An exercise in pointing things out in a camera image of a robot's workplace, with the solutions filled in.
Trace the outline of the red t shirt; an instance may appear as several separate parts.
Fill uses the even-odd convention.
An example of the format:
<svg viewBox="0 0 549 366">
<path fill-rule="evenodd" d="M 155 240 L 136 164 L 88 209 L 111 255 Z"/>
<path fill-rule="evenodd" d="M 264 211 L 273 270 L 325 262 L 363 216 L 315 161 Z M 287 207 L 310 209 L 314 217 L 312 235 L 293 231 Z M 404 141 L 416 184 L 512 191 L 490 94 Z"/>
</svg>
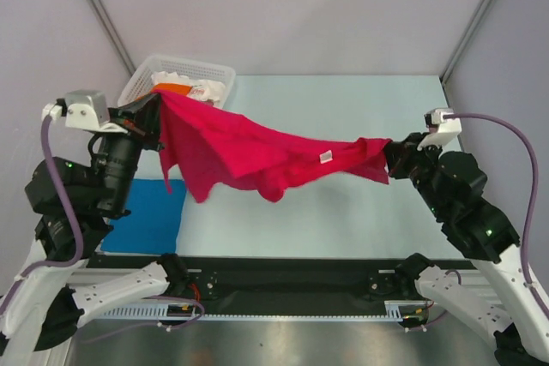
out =
<svg viewBox="0 0 549 366">
<path fill-rule="evenodd" d="M 160 106 L 160 167 L 165 176 L 179 168 L 195 201 L 208 199 L 223 183 L 257 191 L 267 201 L 282 199 L 287 189 L 344 172 L 386 184 L 385 138 L 323 141 L 269 129 L 175 93 L 157 93 Z"/>
</svg>

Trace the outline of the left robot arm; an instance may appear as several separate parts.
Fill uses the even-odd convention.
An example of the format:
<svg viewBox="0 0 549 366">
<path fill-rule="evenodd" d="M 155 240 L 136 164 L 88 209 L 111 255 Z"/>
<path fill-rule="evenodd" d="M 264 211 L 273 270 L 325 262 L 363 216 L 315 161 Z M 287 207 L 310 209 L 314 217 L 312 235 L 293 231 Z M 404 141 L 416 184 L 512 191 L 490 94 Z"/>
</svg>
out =
<svg viewBox="0 0 549 366">
<path fill-rule="evenodd" d="M 1 359 L 22 362 L 51 349 L 106 311 L 149 297 L 181 297 L 190 276 L 175 254 L 164 254 L 143 269 L 111 283 L 69 286 L 72 274 L 94 255 L 127 217 L 126 207 L 140 156 L 158 152 L 161 97 L 140 98 L 109 107 L 100 92 L 74 91 L 42 111 L 40 142 L 44 158 L 25 192 L 39 215 L 23 269 L 1 299 Z M 49 130 L 63 120 L 88 132 L 88 165 L 56 157 Z"/>
</svg>

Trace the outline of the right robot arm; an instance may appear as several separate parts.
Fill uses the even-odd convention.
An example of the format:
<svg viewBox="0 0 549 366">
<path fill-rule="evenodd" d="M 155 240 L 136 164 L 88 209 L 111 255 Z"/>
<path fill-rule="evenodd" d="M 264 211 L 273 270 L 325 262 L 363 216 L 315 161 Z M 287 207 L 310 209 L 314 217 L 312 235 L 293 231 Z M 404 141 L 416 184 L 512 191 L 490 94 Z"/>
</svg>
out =
<svg viewBox="0 0 549 366">
<path fill-rule="evenodd" d="M 428 145 L 414 133 L 383 150 L 389 176 L 408 179 L 441 224 L 449 243 L 485 277 L 503 305 L 488 303 L 423 255 L 397 266 L 395 287 L 405 298 L 432 300 L 469 327 L 500 365 L 546 365 L 545 292 L 527 285 L 521 241 L 507 216 L 483 198 L 486 174 L 474 156 Z"/>
</svg>

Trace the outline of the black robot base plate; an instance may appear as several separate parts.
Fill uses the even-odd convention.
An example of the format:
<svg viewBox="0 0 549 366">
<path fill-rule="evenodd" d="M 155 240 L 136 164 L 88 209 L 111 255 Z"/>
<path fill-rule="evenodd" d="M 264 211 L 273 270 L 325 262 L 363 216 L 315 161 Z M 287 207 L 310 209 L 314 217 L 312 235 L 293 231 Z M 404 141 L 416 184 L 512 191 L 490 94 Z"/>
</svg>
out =
<svg viewBox="0 0 549 366">
<path fill-rule="evenodd" d="M 198 297 L 200 303 L 255 301 L 321 302 L 333 298 L 360 301 L 419 301 L 413 281 L 421 270 L 469 269 L 465 261 L 431 261 L 416 253 L 406 259 L 338 260 L 182 256 L 186 270 L 169 287 L 168 295 Z"/>
</svg>

